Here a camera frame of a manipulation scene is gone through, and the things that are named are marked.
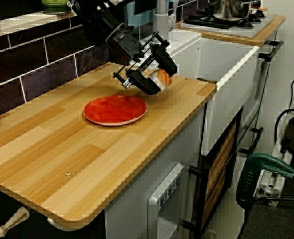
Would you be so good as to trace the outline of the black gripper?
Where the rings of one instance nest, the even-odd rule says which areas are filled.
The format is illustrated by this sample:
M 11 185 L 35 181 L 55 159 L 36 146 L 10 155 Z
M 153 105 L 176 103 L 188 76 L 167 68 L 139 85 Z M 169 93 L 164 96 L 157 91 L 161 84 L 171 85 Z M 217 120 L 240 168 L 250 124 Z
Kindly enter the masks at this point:
M 131 34 L 130 28 L 119 25 L 107 39 L 111 49 L 121 57 L 122 68 L 113 73 L 124 88 L 136 86 L 147 95 L 155 95 L 165 89 L 157 73 L 145 78 L 143 72 L 153 63 L 170 76 L 177 73 L 177 66 L 167 53 L 169 42 L 156 31 L 151 38 L 142 45 Z

